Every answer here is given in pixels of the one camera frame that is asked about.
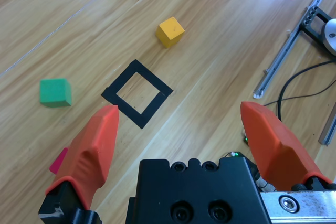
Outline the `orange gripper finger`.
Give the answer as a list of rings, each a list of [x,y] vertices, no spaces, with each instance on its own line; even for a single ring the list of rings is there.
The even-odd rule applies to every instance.
[[[90,208],[110,171],[118,123],[118,107],[104,106],[73,139],[38,212],[43,223],[102,222]]]
[[[266,182],[278,191],[290,191],[295,185],[311,190],[333,188],[332,181],[273,111],[255,102],[242,102],[240,112],[248,146]]]

